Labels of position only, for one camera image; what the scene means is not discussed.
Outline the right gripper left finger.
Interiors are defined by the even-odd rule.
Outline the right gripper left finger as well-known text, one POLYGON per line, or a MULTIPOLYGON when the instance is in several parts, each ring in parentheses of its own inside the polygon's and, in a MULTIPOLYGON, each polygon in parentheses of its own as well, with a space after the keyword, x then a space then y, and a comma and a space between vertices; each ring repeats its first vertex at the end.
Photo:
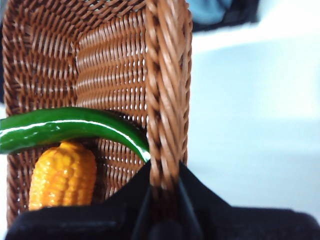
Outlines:
POLYGON ((7 240, 131 240, 148 228, 150 163, 103 203, 51 207, 16 218, 7 240))

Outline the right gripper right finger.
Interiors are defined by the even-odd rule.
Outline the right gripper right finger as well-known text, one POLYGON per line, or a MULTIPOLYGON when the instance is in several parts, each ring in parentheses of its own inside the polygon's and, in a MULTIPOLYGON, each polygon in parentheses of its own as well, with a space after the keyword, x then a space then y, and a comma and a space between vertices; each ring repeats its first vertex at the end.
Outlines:
POLYGON ((179 165, 181 221, 188 240, 318 240, 320 225, 303 212, 231 206, 179 165))

